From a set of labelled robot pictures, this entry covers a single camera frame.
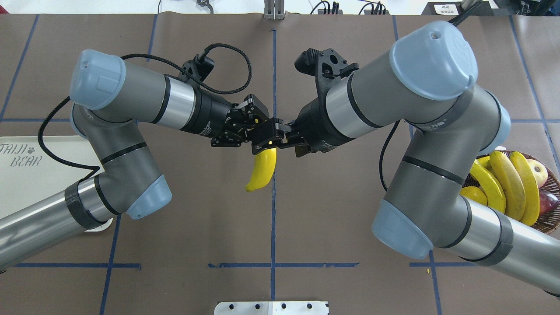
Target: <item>robotic arm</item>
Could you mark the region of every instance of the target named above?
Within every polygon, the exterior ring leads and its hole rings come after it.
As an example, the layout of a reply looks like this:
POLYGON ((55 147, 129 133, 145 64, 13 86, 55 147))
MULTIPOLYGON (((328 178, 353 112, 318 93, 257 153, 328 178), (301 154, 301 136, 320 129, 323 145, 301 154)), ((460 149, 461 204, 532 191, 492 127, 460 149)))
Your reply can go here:
MULTIPOLYGON (((204 78, 212 62, 195 58, 183 66, 204 78)), ((113 215, 139 219, 170 201, 135 119, 211 137, 213 146, 251 141, 253 154, 295 147, 303 156, 404 118, 418 130, 381 201, 375 236, 412 258, 446 248, 559 296, 560 242, 459 196, 472 161, 505 140, 510 119, 475 83, 476 60, 457 28, 430 23, 359 70, 332 49, 304 52, 296 68, 315 76, 318 97, 284 124, 254 95, 229 103, 185 76, 83 52, 71 86, 80 104, 72 120, 105 172, 1 219, 0 270, 113 215)))
POLYGON ((406 256, 444 248, 560 297, 560 242, 459 196, 476 156, 510 131, 507 111, 475 84, 476 60, 459 30, 432 22, 341 80, 356 68, 346 64, 332 49, 311 49, 296 61, 316 77, 319 94, 291 123, 305 140, 296 154, 328 152, 406 119, 417 131, 381 201, 374 235, 406 256))
POLYGON ((202 90, 213 61, 196 56, 180 77, 161 75, 114 55, 80 54, 70 98, 72 126, 87 138, 105 171, 0 219, 0 271, 124 212, 140 219, 171 200, 165 177, 136 120, 212 138, 212 146, 239 147, 247 129, 269 119, 254 95, 241 104, 202 90))

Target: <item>red apple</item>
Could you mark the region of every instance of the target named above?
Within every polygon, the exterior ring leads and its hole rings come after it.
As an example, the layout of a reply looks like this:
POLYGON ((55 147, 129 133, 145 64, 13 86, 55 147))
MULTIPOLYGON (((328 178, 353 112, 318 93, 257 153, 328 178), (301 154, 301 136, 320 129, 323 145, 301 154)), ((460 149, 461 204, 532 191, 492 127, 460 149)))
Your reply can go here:
POLYGON ((539 190, 539 197, 539 216, 556 209, 560 204, 560 200, 551 192, 539 190))

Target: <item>blue tape line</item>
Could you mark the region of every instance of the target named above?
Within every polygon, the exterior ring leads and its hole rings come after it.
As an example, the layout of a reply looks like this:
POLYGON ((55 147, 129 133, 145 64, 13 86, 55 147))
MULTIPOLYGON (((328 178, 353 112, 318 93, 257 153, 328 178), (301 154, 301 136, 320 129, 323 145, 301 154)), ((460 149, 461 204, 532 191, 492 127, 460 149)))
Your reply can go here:
MULTIPOLYGON (((108 263, 74 263, 74 262, 22 262, 17 268, 107 268, 108 263)), ((133 268, 141 270, 139 263, 114 263, 113 268, 133 268)))
POLYGON ((142 270, 142 265, 139 263, 114 263, 113 268, 133 268, 142 270))
POLYGON ((278 268, 354 268, 359 262, 280 262, 278 268))
POLYGON ((411 262, 409 267, 476 267, 475 264, 470 262, 411 262))
POLYGON ((269 262, 231 262, 218 265, 208 264, 208 268, 270 268, 269 262))
POLYGON ((436 308, 437 308, 437 315, 441 315, 441 302, 440 302, 440 289, 437 286, 437 275, 436 275, 436 266, 433 261, 433 251, 430 251, 430 264, 431 264, 431 274, 432 274, 432 282, 433 282, 433 294, 436 298, 436 308))
POLYGON ((276 172, 272 174, 272 231, 270 233, 270 300, 276 300, 276 172))
POLYGON ((396 16, 393 16, 393 30, 395 31, 395 41, 399 40, 399 31, 396 26, 396 16))
POLYGON ((24 51, 21 53, 20 61, 16 67, 16 73, 13 74, 12 83, 10 84, 10 88, 8 89, 8 94, 6 95, 6 99, 4 100, 4 106, 2 107, 2 111, 0 112, 0 122, 2 118, 4 118, 4 113, 8 108, 8 102, 10 101, 10 96, 12 95, 13 87, 16 84, 17 76, 20 74, 21 65, 24 63, 25 54, 27 53, 27 49, 29 48, 29 43, 31 42, 31 38, 33 37, 33 33, 35 32, 35 27, 37 26, 37 22, 39 20, 39 15, 35 15, 35 21, 33 22, 33 26, 31 27, 31 31, 29 32, 29 36, 27 37, 27 42, 25 43, 24 51))
POLYGON ((272 116, 276 117, 276 29, 272 29, 272 116))
POLYGON ((111 245, 111 253, 109 254, 109 263, 107 265, 107 276, 105 277, 105 287, 103 288, 103 297, 101 298, 101 308, 99 315, 105 313, 105 304, 107 303, 107 294, 109 293, 109 283, 111 282, 111 270, 113 269, 113 260, 115 259, 116 240, 119 236, 120 215, 116 217, 115 232, 113 234, 113 244, 111 245))
MULTIPOLYGON (((22 123, 42 123, 45 118, 5 118, 2 122, 22 122, 22 123)), ((53 118, 50 120, 53 123, 68 123, 70 119, 68 118, 53 118)))
MULTIPOLYGON (((272 28, 272 116, 276 117, 276 29, 272 28)), ((272 222, 270 232, 270 300, 276 300, 276 173, 272 174, 272 222)))
MULTIPOLYGON (((275 263, 275 268, 354 268, 359 262, 279 262, 275 263)), ((271 268, 268 262, 230 262, 213 265, 208 264, 208 268, 271 268)))
POLYGON ((22 262, 17 268, 107 268, 107 263, 22 262))
POLYGON ((510 18, 511 30, 514 34, 515 45, 517 46, 517 51, 519 52, 519 56, 521 57, 521 63, 523 64, 525 75, 527 75, 527 80, 529 82, 529 86, 531 87, 531 93, 533 93, 533 98, 535 99, 536 108, 539 111, 539 116, 541 119, 540 122, 543 124, 544 132, 547 134, 548 145, 552 150, 552 156, 554 157, 556 168, 560 170, 560 161, 558 160, 558 154, 556 153, 556 148, 554 148, 554 143, 552 142, 552 138, 550 137, 550 132, 548 131, 548 126, 546 120, 544 119, 543 109, 540 106, 539 98, 537 97, 535 87, 533 86, 533 80, 531 79, 531 75, 529 74, 529 69, 527 68, 527 64, 525 62, 525 56, 523 55, 523 51, 521 50, 521 45, 519 44, 517 31, 515 30, 514 18, 511 15, 509 16, 509 18, 510 18))
POLYGON ((153 15, 153 24, 152 24, 152 35, 150 37, 150 45, 148 46, 148 55, 152 54, 153 38, 156 35, 156 23, 157 23, 157 14, 154 14, 153 15))

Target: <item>white metal bracket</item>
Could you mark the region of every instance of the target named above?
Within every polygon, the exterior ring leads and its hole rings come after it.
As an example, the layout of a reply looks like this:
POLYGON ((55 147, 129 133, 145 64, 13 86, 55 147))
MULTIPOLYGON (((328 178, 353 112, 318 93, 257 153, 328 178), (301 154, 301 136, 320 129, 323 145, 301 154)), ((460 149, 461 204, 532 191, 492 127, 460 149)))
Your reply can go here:
POLYGON ((221 302, 214 315, 329 315, 329 302, 221 302))

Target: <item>black cable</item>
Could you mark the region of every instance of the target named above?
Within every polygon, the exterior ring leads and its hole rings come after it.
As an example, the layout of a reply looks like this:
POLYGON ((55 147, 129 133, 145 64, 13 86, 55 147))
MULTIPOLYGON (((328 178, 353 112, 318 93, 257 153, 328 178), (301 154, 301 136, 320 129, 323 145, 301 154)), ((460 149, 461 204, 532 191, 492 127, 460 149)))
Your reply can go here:
POLYGON ((84 179, 88 179, 89 177, 91 177, 93 174, 97 173, 98 170, 100 170, 101 168, 99 166, 94 166, 94 165, 83 165, 83 164, 79 164, 79 163, 74 163, 74 162, 70 162, 64 159, 59 158, 58 156, 56 156, 54 153, 52 153, 46 146, 45 146, 45 142, 43 140, 43 133, 45 132, 45 128, 46 125, 50 122, 51 119, 53 119, 53 117, 56 115, 56 113, 63 108, 66 103, 68 103, 70 101, 70 96, 67 96, 62 102, 60 102, 60 104, 58 104, 45 118, 45 120, 43 121, 43 123, 41 124, 41 127, 39 127, 39 133, 37 134, 37 141, 39 142, 39 146, 41 147, 41 149, 43 149, 43 151, 45 151, 45 153, 50 156, 53 160, 57 161, 58 163, 62 163, 64 165, 68 165, 71 166, 73 168, 81 168, 81 169, 90 169, 91 173, 88 174, 87 176, 85 176, 82 180, 84 179))
POLYGON ((202 54, 202 56, 200 58, 202 60, 204 60, 204 58, 210 52, 210 50, 212 50, 216 47, 223 47, 223 48, 231 49, 234 52, 238 52, 241 56, 243 56, 243 59, 245 59, 245 62, 247 63, 247 70, 249 71, 249 74, 247 76, 247 81, 245 81, 245 84, 243 84, 242 87, 231 90, 231 91, 220 91, 220 90, 216 90, 216 89, 213 89, 213 88, 209 87, 208 85, 204 84, 202 81, 193 77, 190 73, 188 73, 185 70, 181 70, 181 73, 186 74, 193 81, 200 84, 201 86, 203 86, 208 91, 214 92, 216 94, 234 94, 234 93, 241 92, 241 91, 245 90, 245 88, 249 86, 249 83, 251 83, 251 78, 253 77, 253 69, 251 67, 251 62, 249 61, 249 57, 247 57, 247 55, 243 52, 243 50, 241 50, 241 49, 239 49, 235 46, 228 45, 228 44, 215 43, 215 44, 212 44, 212 45, 209 45, 208 47, 206 47, 204 49, 204 53, 202 54))
MULTIPOLYGON (((179 70, 181 73, 187 75, 188 77, 190 77, 193 81, 195 81, 196 83, 200 84, 201 86, 205 87, 207 90, 214 92, 216 94, 233 94, 233 93, 237 93, 239 91, 243 91, 250 83, 251 81, 251 77, 252 77, 252 69, 251 69, 251 62, 249 61, 249 57, 247 57, 247 55, 239 48, 231 46, 231 45, 227 45, 227 44, 220 44, 220 43, 216 43, 216 44, 212 44, 208 47, 205 48, 204 53, 202 54, 202 59, 204 59, 204 57, 206 57, 206 55, 210 52, 210 50, 216 48, 216 47, 224 47, 224 48, 228 48, 231 50, 234 50, 238 53, 240 53, 243 58, 245 58, 245 61, 247 61, 247 67, 249 69, 249 76, 247 78, 246 83, 235 90, 231 90, 231 91, 220 91, 220 90, 216 90, 213 89, 211 87, 209 87, 208 85, 204 84, 202 81, 198 80, 197 78, 193 77, 193 75, 191 75, 190 73, 188 73, 186 70, 184 70, 183 68, 181 68, 178 64, 169 61, 165 58, 161 58, 158 56, 154 56, 154 55, 148 55, 148 54, 128 54, 128 55, 124 55, 121 57, 122 60, 126 60, 129 58, 148 58, 148 59, 153 59, 153 60, 157 60, 163 63, 166 63, 172 67, 174 67, 175 69, 179 70)), ((81 169, 89 169, 91 170, 91 172, 86 175, 84 178, 82 178, 82 180, 86 180, 90 177, 92 177, 95 173, 97 173, 97 171, 99 171, 101 168, 99 166, 95 166, 95 165, 84 165, 84 164, 79 164, 79 163, 74 163, 74 162, 70 162, 67 160, 64 160, 58 156, 56 156, 56 154, 52 153, 49 148, 46 147, 45 145, 45 141, 43 139, 44 137, 44 132, 45 129, 47 127, 47 125, 49 124, 49 122, 53 119, 53 117, 70 101, 70 96, 67 96, 62 102, 60 102, 60 104, 58 104, 45 118, 45 120, 42 122, 41 126, 39 127, 39 131, 37 133, 37 141, 39 143, 39 146, 41 147, 41 149, 48 155, 50 156, 53 160, 64 164, 64 165, 68 165, 71 166, 73 168, 81 168, 81 169)))
POLYGON ((375 13, 372 12, 372 14, 384 15, 385 11, 386 11, 385 5, 383 5, 381 2, 378 2, 377 6, 375 6, 375 13))
POLYGON ((453 24, 453 26, 459 26, 459 24, 463 23, 463 21, 465 21, 467 17, 471 16, 473 14, 473 11, 476 10, 478 7, 480 7, 482 4, 483 4, 482 1, 475 2, 463 13, 449 20, 449 23, 453 24))
POLYGON ((313 8, 313 10, 311 10, 311 13, 309 13, 309 14, 310 15, 313 14, 315 9, 317 9, 321 5, 321 3, 323 4, 323 6, 325 6, 325 12, 323 14, 327 14, 327 12, 330 13, 330 3, 328 1, 321 1, 321 2, 317 3, 317 5, 313 8))
POLYGON ((383 189, 385 191, 387 191, 388 188, 385 184, 385 180, 383 179, 383 157, 385 157, 385 150, 387 150, 387 146, 389 145, 391 138, 395 134, 396 128, 399 126, 399 123, 400 121, 397 121, 393 124, 393 129, 391 129, 391 131, 387 135, 387 139, 385 140, 383 148, 381 149, 381 153, 379 154, 379 180, 381 181, 381 185, 383 186, 383 189))
POLYGON ((372 2, 368 2, 366 4, 363 5, 362 9, 360 10, 360 12, 358 13, 358 15, 362 14, 363 9, 365 9, 367 6, 371 6, 371 12, 374 11, 374 4, 372 2))

